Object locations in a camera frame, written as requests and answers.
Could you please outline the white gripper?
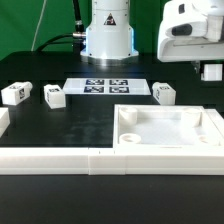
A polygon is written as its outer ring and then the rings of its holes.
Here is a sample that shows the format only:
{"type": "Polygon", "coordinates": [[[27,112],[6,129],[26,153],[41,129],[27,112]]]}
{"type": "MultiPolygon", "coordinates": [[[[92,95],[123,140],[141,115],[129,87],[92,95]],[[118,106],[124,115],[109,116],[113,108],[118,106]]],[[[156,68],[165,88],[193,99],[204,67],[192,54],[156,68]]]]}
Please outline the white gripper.
{"type": "Polygon", "coordinates": [[[157,58],[193,61],[224,59],[224,0],[170,0],[159,27],[157,58]]]}

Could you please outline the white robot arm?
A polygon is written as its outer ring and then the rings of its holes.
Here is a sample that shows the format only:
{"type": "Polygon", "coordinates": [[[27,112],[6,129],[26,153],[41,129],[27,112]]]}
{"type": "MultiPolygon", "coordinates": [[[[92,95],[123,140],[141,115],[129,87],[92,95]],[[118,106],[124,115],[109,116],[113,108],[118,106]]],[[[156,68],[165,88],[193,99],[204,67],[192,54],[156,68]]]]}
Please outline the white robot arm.
{"type": "MultiPolygon", "coordinates": [[[[84,61],[107,66],[138,57],[129,25],[130,0],[92,0],[84,61]]],[[[224,59],[224,0],[169,0],[159,26],[162,62],[224,59]]]]}

